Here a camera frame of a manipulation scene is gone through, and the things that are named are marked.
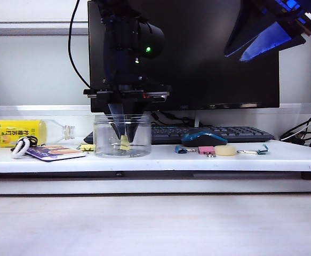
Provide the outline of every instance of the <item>bottle cap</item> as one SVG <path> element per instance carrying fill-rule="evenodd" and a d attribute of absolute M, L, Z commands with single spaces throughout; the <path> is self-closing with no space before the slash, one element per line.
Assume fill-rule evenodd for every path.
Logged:
<path fill-rule="evenodd" d="M 75 127 L 65 125 L 64 139 L 69 140 L 69 139 L 74 139 L 74 138 L 75 138 Z"/>

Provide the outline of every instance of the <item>transparent container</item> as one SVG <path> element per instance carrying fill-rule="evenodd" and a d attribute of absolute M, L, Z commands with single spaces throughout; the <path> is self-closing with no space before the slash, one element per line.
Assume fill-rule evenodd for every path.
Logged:
<path fill-rule="evenodd" d="M 29 135 L 38 138 L 38 145 L 51 145 L 74 139 L 74 129 L 50 119 L 3 119 L 0 120 L 0 147 L 14 147 L 18 139 Z"/>
<path fill-rule="evenodd" d="M 97 115 L 93 136 L 99 157 L 141 157 L 151 150 L 150 119 L 145 115 Z"/>

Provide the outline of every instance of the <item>round yellow object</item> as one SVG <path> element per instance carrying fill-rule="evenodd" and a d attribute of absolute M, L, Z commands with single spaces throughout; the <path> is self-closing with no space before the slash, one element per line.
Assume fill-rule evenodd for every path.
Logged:
<path fill-rule="evenodd" d="M 214 147 L 214 151 L 218 156 L 234 156 L 236 148 L 232 145 L 219 145 Z"/>

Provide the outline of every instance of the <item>card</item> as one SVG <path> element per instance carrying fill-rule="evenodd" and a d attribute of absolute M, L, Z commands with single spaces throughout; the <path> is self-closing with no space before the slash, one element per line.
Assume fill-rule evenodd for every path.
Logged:
<path fill-rule="evenodd" d="M 30 147 L 26 154 L 48 162 L 83 157 L 87 155 L 87 153 L 80 150 L 67 148 L 60 145 Z"/>

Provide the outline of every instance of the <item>small yellow clip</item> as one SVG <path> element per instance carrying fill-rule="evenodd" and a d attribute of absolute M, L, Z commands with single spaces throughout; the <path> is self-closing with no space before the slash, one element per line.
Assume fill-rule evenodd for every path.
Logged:
<path fill-rule="evenodd" d="M 93 144 L 81 144 L 79 149 L 81 151 L 94 151 L 95 145 Z"/>

